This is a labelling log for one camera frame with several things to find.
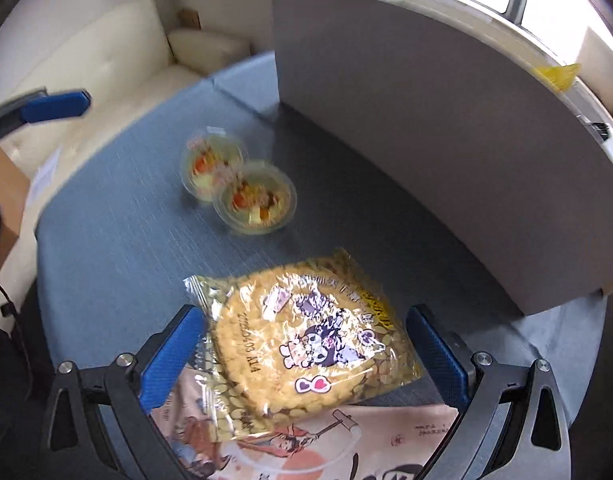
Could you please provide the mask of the jelly cup one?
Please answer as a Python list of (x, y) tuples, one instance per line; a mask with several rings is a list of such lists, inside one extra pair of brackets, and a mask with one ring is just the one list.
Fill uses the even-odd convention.
[(187, 140), (180, 159), (180, 182), (196, 200), (210, 203), (215, 190), (247, 158), (244, 141), (223, 128), (197, 130)]

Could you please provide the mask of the cream leather sofa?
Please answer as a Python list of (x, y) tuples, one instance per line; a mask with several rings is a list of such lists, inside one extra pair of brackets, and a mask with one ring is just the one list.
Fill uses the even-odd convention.
[[(154, 0), (133, 0), (86, 25), (32, 70), (16, 96), (84, 89), (92, 105), (79, 118), (25, 126), (0, 144), (31, 181), (18, 240), (0, 268), (0, 306), (22, 306), (36, 278), (38, 216), (72, 174), (154, 107), (250, 53), (248, 40), (223, 32), (166, 32)], [(0, 328), (12, 326), (0, 313)]]

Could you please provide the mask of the brown long snack pack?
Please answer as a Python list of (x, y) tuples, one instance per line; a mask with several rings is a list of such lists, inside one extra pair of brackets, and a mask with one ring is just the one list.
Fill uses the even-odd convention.
[(203, 402), (204, 381), (185, 366), (150, 412), (193, 479), (414, 479), (457, 416), (443, 404), (343, 406), (268, 434), (225, 441)]

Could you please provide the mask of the blue table cloth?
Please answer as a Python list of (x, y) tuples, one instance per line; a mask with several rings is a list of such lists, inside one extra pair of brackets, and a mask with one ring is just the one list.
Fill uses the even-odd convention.
[[(241, 136), (297, 188), (292, 220), (236, 233), (180, 182), (202, 127)], [(37, 292), (54, 362), (104, 365), (138, 349), (188, 297), (194, 274), (239, 276), (344, 249), (395, 309), (425, 304), (468, 346), (499, 361), (548, 360), (567, 415), (581, 408), (607, 303), (582, 297), (522, 315), (466, 247), (368, 160), (279, 102), (275, 58), (262, 54), (157, 106), (98, 152), (38, 219)]]

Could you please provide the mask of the grey open storage box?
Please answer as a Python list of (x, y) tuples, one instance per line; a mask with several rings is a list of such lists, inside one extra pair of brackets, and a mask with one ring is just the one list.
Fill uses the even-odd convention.
[(272, 0), (282, 102), (430, 210), (527, 314), (613, 281), (613, 152), (511, 58), (395, 0)]

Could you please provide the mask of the yellow snack bag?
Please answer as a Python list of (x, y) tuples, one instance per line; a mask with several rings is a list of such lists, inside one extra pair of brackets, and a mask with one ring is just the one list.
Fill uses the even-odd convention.
[(533, 75), (546, 84), (554, 92), (568, 91), (576, 81), (581, 65), (579, 63), (560, 65), (560, 66), (542, 66), (535, 67), (532, 70)]

